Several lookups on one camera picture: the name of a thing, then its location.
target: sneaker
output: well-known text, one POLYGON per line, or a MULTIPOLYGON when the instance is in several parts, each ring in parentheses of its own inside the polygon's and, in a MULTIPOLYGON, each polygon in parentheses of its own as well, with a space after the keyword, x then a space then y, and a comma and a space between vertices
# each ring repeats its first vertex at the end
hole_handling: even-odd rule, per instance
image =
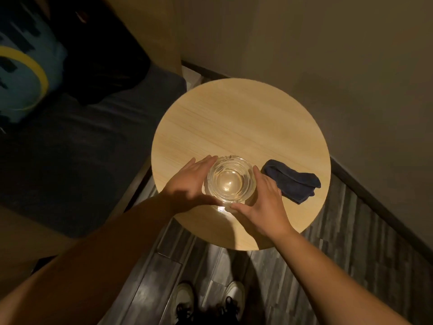
POLYGON ((189 284, 182 283, 177 285, 173 292, 170 311, 172 325, 189 324, 192 322, 194 312, 194 293, 189 284))
POLYGON ((232 281, 227 286, 221 305, 224 317, 241 320, 245 308, 245 288, 241 282, 232 281))

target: forearm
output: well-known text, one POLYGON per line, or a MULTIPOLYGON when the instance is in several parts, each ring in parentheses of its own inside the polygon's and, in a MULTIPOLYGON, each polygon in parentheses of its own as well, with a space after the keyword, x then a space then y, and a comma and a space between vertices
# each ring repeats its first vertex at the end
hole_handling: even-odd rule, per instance
POLYGON ((0 324, 95 324, 172 216, 163 197, 108 222, 0 302, 0 324))
POLYGON ((274 243, 323 324, 407 324, 294 229, 274 243))

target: beige wall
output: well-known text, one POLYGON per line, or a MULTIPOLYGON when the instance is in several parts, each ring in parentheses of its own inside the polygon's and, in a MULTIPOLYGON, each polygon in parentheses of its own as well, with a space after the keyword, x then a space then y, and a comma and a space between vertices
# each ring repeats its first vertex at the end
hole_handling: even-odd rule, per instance
POLYGON ((302 103, 433 248, 433 0, 175 0, 183 59, 302 103))

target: folded towel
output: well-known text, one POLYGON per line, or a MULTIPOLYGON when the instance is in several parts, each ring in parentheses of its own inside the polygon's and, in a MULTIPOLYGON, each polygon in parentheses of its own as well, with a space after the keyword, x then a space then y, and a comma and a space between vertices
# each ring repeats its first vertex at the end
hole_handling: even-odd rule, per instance
POLYGON ((320 180, 314 173, 299 173, 274 159, 265 163, 263 172, 277 182, 283 196, 297 204, 314 196, 314 189, 321 187, 320 180))

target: wooden tabletop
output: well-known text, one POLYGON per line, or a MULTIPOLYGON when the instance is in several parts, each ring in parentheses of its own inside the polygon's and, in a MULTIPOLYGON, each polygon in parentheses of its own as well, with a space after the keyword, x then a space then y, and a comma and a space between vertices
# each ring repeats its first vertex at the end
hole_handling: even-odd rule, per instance
MULTIPOLYGON (((315 173, 322 188, 300 205, 283 197, 292 226, 302 232, 316 218, 328 194, 328 147, 307 110, 285 92, 246 79, 200 85, 165 113, 152 145, 152 172, 161 191, 192 157, 237 155, 262 168, 276 159, 298 172, 315 173)), ((272 243, 239 213, 199 206, 176 215, 187 230, 212 244, 234 250, 260 250, 272 243)))

